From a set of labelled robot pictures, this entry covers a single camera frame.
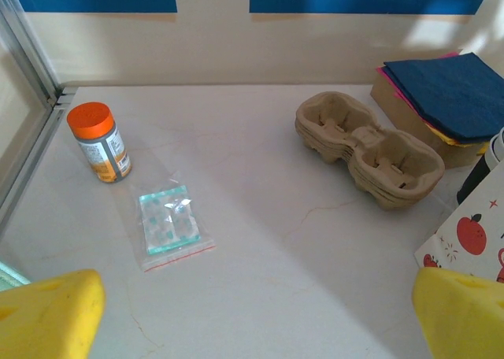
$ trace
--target paper egg carton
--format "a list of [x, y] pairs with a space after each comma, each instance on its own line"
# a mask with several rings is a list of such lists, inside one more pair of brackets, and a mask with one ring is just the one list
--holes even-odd
[[324, 92], [302, 103], [295, 128], [324, 161], [344, 159], [357, 188], [385, 209], [419, 202], [444, 173], [433, 149], [403, 131], [382, 128], [371, 110], [343, 93]]

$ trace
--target white marble surface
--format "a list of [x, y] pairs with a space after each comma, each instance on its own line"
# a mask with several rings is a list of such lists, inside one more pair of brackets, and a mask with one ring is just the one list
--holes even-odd
[[183, 173], [217, 248], [143, 273], [123, 208], [135, 178], [100, 183], [64, 122], [0, 257], [33, 280], [100, 271], [107, 306], [91, 358], [429, 357], [413, 252], [468, 169], [384, 212], [344, 163], [326, 165], [296, 135], [295, 110], [321, 91], [352, 94], [390, 126], [367, 86], [80, 88], [73, 105], [111, 106], [135, 177]]

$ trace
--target pill bottle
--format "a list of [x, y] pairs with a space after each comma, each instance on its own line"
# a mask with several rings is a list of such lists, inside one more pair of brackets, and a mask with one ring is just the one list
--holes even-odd
[[70, 111], [66, 121], [101, 181], [114, 183], [128, 175], [132, 163], [106, 104], [78, 105]]

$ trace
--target orange bottle cap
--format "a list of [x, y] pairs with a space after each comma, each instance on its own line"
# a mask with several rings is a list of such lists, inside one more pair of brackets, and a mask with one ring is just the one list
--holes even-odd
[[97, 139], [108, 133], [113, 127], [113, 116], [109, 107], [101, 102], [88, 102], [78, 105], [66, 121], [73, 134], [79, 139]]

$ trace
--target yellow plastic corner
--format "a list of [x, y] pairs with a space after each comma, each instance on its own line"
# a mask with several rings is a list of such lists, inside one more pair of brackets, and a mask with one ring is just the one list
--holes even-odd
[[504, 284], [422, 268], [413, 305], [435, 359], [504, 357]]
[[0, 358], [85, 358], [104, 308], [95, 270], [0, 292]]

